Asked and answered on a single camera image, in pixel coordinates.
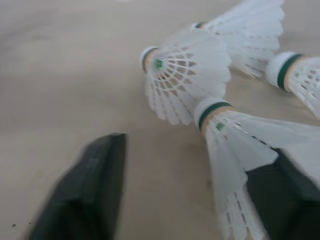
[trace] beige floor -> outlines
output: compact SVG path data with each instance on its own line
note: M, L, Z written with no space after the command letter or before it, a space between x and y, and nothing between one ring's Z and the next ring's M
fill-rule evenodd
M139 54L238 0L0 0L0 239L15 240L82 147L129 134L120 240L219 240L205 142L158 120ZM320 54L318 0L287 0L283 50ZM294 97L234 75L240 111L316 124Z

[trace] shuttlecock cork base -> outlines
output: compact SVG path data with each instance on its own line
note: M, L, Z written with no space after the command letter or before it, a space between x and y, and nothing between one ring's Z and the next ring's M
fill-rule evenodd
M292 70L307 57L297 52L283 52L273 58L266 69L266 78L273 86L291 92L288 81Z
M195 124L206 138L207 127L212 119L226 111L237 110L222 98L210 97L202 101L194 111ZM223 123L217 123L216 128L221 130L224 127Z
M148 72L148 69L150 67L151 61L154 57L154 55L158 52L158 47L156 46L149 46L143 52L140 56L140 64L144 71L144 73Z
M295 94L320 119L320 57L283 52L266 69L272 85Z

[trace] feather shuttlecock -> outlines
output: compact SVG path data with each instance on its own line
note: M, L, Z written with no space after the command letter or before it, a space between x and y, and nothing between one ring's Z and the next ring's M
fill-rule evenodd
M210 96L222 98L231 78L224 43L200 29L179 33L161 47L148 47L140 62L151 109L172 125L192 123L197 103Z
M272 85L295 94L320 119L320 57L280 53L270 61L266 78Z
M262 77L268 61L280 48L284 0L246 0L199 28L219 36L226 44L232 65L253 77Z
M275 149L319 141L320 127L247 115L214 97L199 103L194 118L206 138L224 238L261 240L265 231L246 191L247 172L272 165Z

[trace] dark green object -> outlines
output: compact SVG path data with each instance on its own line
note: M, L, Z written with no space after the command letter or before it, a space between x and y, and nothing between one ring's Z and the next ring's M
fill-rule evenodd
M280 150L270 165L248 171L247 190L271 240L319 239L320 192Z
M303 57L302 54L296 54L296 55L292 56L291 58L289 58L288 61L286 61L286 63L281 68L279 75L278 75L278 87L281 88L282 90L286 90L285 78L286 78L286 74L287 74L288 69L296 60L298 60L301 57Z
M30 240L111 240L120 208L126 135L89 144L60 180L29 235Z

